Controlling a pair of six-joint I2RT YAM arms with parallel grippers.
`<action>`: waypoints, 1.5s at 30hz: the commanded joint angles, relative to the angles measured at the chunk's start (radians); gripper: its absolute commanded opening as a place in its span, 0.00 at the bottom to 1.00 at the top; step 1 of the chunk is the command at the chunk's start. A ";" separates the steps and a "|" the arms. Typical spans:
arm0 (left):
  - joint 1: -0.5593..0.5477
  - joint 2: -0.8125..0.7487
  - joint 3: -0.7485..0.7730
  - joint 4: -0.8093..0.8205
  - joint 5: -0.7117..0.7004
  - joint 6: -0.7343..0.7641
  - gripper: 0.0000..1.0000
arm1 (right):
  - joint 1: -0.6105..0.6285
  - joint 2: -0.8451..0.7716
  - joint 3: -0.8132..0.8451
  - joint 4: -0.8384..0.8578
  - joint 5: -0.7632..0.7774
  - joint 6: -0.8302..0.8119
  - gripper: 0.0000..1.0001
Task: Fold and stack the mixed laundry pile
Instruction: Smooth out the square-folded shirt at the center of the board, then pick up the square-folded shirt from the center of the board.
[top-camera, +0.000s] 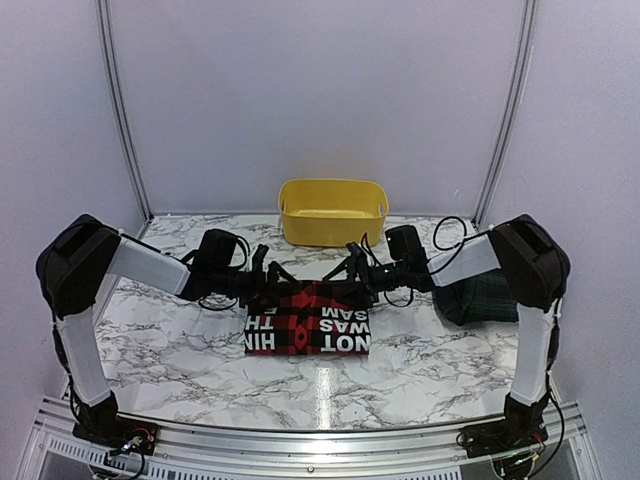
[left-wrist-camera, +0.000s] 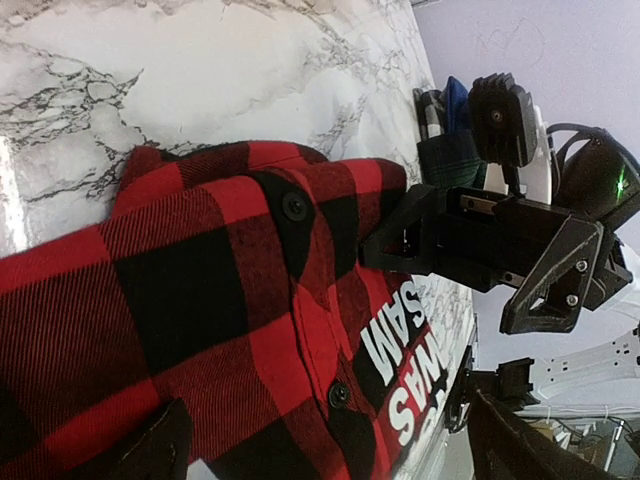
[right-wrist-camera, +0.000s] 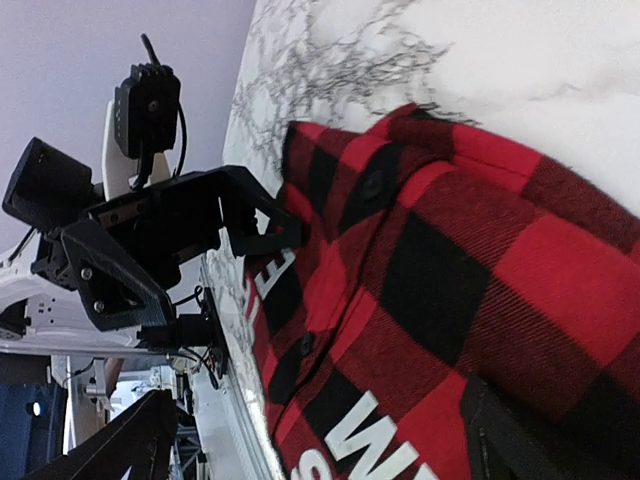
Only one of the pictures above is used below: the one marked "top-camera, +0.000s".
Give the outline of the red black plaid shirt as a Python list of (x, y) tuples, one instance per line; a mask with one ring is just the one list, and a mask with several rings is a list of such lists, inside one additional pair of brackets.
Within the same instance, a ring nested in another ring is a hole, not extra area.
[(369, 354), (370, 302), (354, 285), (280, 282), (275, 294), (247, 306), (247, 355)]

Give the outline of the dark green plaid skirt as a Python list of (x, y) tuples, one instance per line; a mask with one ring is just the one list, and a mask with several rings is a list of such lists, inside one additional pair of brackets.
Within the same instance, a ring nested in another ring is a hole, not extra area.
[(517, 323), (517, 302), (501, 270), (493, 270), (433, 292), (436, 313), (458, 326), (482, 322)]

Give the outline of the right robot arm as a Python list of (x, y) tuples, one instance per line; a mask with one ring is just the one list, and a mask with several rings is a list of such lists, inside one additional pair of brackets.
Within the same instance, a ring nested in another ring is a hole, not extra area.
[(335, 283), (344, 273), (340, 283), (348, 294), (373, 303), (379, 293), (399, 287), (427, 293), (490, 271), (502, 273), (516, 303), (519, 343), (495, 438), (506, 448), (519, 446), (533, 433), (551, 397), (549, 376), (559, 350), (559, 316), (571, 269), (567, 254), (527, 214), (466, 236), (434, 257), (427, 256), (412, 225), (385, 235), (391, 262), (373, 266), (362, 246), (349, 243), (348, 256), (324, 281)]

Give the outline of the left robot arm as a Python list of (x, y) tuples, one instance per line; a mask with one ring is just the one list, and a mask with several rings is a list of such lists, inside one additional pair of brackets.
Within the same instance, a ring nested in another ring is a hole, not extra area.
[(276, 262), (264, 263), (269, 249), (250, 249), (240, 236), (206, 231), (199, 245), (182, 257), (83, 214), (38, 256), (35, 273), (53, 320), (55, 352), (68, 377), (71, 408), (77, 422), (106, 445), (125, 438), (115, 393), (106, 379), (96, 338), (94, 309), (104, 285), (126, 279), (201, 303), (212, 295), (241, 306), (276, 295), (290, 274)]

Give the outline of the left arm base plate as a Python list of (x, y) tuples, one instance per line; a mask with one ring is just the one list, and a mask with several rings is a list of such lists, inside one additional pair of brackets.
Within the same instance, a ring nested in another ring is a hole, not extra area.
[(159, 426), (155, 423), (116, 416), (106, 425), (89, 425), (88, 421), (77, 421), (73, 436), (111, 449), (111, 455), (132, 452), (144, 456), (154, 453), (158, 441)]

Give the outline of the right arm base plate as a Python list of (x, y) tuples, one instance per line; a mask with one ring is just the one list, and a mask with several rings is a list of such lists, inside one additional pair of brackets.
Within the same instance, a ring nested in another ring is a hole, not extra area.
[(525, 430), (514, 430), (506, 420), (498, 420), (463, 427), (456, 437), (456, 443), (466, 451), (469, 458), (476, 458), (541, 446), (547, 439), (544, 423), (534, 424)]

